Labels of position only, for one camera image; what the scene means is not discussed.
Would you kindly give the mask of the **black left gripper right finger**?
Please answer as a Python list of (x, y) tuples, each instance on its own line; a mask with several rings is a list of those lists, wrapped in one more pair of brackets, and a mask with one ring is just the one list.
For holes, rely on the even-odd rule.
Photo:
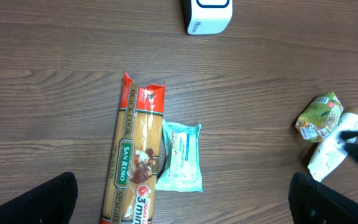
[(358, 223), (357, 202), (300, 172), (293, 174), (288, 201), (297, 224)]

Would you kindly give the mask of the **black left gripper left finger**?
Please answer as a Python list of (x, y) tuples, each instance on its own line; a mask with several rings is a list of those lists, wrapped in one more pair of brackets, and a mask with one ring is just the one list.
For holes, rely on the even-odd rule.
[(77, 198), (76, 177), (64, 172), (0, 205), (0, 224), (68, 224)]

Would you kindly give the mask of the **white Pantene tube gold cap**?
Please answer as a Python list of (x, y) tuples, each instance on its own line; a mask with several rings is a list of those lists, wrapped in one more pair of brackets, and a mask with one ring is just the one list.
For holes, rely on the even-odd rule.
[(356, 137), (342, 140), (341, 131), (358, 131), (358, 108), (346, 108), (336, 129), (314, 150), (308, 164), (308, 170), (314, 180), (321, 182), (346, 158), (345, 143), (355, 143)]

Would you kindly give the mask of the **green snack packet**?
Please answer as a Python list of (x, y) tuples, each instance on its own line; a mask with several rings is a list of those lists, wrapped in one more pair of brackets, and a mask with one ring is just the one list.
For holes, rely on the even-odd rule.
[(322, 142), (338, 126), (344, 107), (331, 91), (316, 96), (298, 116), (295, 128), (309, 142)]

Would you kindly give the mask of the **red spaghetti packet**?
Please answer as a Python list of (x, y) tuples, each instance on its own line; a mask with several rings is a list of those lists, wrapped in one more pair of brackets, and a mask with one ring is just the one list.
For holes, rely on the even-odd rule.
[(164, 101), (165, 85), (124, 75), (101, 224), (152, 223)]

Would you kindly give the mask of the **teal snack packet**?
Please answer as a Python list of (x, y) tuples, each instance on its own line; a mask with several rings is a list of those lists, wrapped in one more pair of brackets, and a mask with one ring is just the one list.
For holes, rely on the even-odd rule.
[(201, 125), (187, 126), (162, 122), (165, 162), (157, 178), (156, 189), (176, 192), (202, 192), (199, 159)]

